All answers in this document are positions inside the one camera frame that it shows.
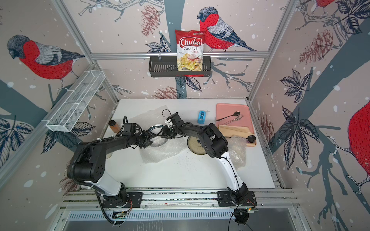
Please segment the dark rimmed plate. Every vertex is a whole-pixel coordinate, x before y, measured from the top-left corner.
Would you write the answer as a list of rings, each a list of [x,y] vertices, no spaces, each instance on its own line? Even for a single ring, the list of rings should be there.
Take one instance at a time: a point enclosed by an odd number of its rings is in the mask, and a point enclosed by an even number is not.
[[[150,145],[151,147],[160,147],[167,143],[168,139],[161,137],[163,128],[164,125],[157,124],[148,129],[148,131],[154,135],[154,137],[150,139],[152,142]]]

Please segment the bubble wrap sheet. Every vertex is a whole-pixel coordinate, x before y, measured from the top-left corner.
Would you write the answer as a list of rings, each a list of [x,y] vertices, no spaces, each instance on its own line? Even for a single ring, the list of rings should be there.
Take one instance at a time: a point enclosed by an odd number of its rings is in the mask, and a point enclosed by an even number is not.
[[[246,139],[233,136],[228,140],[228,149],[231,161],[236,170],[246,165]]]
[[[167,110],[168,107],[166,105],[161,106],[157,109],[149,110],[145,113],[129,118],[129,122],[137,123],[143,130],[149,130],[154,134],[158,134],[163,126],[165,126],[165,117],[162,115],[162,112],[165,111],[165,114],[169,115]],[[169,140],[155,137],[151,139],[151,141],[153,143],[149,147],[140,149],[140,155],[145,164],[164,161],[180,154],[183,150],[188,148],[187,138]]]

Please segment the cream dinner plate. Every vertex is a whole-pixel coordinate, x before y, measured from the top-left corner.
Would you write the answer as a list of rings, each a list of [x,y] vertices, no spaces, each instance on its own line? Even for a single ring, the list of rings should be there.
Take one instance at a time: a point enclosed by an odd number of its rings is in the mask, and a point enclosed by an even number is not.
[[[204,147],[200,143],[200,140],[196,137],[189,136],[187,139],[187,145],[189,150],[196,155],[202,156],[207,154]]]

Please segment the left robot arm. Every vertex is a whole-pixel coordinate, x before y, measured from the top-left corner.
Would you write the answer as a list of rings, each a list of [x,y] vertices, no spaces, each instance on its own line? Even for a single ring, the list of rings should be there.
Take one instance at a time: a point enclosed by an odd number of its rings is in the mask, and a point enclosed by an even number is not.
[[[125,132],[78,145],[67,168],[67,177],[77,185],[91,187],[109,205],[125,206],[129,202],[126,186],[106,171],[106,155],[127,148],[147,148],[156,134],[150,131]]]

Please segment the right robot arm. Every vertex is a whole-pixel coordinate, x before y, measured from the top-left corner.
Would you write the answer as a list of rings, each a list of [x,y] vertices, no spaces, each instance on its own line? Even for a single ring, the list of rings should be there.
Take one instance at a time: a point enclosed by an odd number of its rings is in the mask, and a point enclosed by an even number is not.
[[[228,142],[216,125],[210,123],[206,126],[200,126],[190,122],[185,123],[177,112],[167,117],[165,124],[158,136],[166,139],[197,138],[206,154],[215,158],[220,164],[232,202],[237,206],[246,206],[249,189],[240,176],[237,175],[228,152]]]

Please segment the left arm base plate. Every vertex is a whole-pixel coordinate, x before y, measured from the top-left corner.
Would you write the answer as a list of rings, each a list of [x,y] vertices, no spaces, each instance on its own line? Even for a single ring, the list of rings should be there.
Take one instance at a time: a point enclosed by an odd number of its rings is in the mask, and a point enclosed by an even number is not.
[[[105,197],[103,199],[103,208],[140,208],[142,203],[142,192],[128,192],[124,200]]]

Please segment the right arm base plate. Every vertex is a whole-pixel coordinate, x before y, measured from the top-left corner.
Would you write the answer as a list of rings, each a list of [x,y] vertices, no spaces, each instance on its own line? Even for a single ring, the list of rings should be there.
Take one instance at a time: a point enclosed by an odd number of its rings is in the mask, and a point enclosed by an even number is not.
[[[219,207],[256,207],[257,201],[253,191],[244,195],[236,195],[234,192],[218,191],[216,201]]]

